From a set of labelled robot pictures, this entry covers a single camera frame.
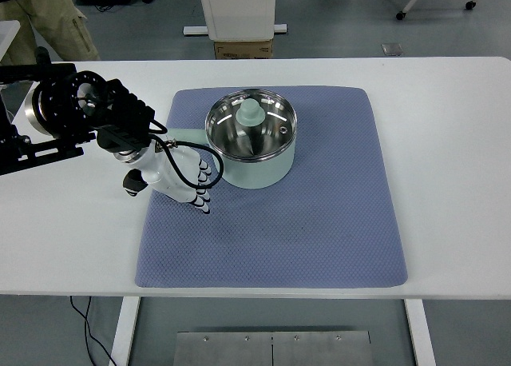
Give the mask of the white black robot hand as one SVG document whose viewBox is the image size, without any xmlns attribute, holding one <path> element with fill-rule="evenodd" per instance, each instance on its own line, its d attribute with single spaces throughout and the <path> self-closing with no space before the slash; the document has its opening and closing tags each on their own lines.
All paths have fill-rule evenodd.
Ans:
<svg viewBox="0 0 511 366">
<path fill-rule="evenodd" d="M 115 158 L 130 168 L 122 183 L 125 192 L 135 197 L 151 187 L 174 201 L 190 203 L 203 214 L 209 214 L 208 187 L 195 188 L 211 183 L 209 164 L 187 146 L 171 148 L 169 152 L 167 154 L 153 142 L 138 152 L 116 153 Z"/>
</svg>

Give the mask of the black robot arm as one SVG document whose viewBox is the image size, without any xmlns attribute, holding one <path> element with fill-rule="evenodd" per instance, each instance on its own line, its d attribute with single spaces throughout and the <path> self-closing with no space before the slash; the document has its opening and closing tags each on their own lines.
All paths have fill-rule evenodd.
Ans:
<svg viewBox="0 0 511 366">
<path fill-rule="evenodd" d="M 27 119 L 48 141 L 21 135 L 7 114 L 1 116 L 1 173 L 15 173 L 81 156 L 96 141 L 130 170 L 125 191 L 136 196 L 151 187 L 166 197 L 210 212 L 211 169 L 200 145 L 170 138 L 155 111 L 117 80 L 72 63 L 53 64 L 43 47 L 33 65 L 3 66 L 1 83 L 35 82 L 26 98 Z"/>
</svg>

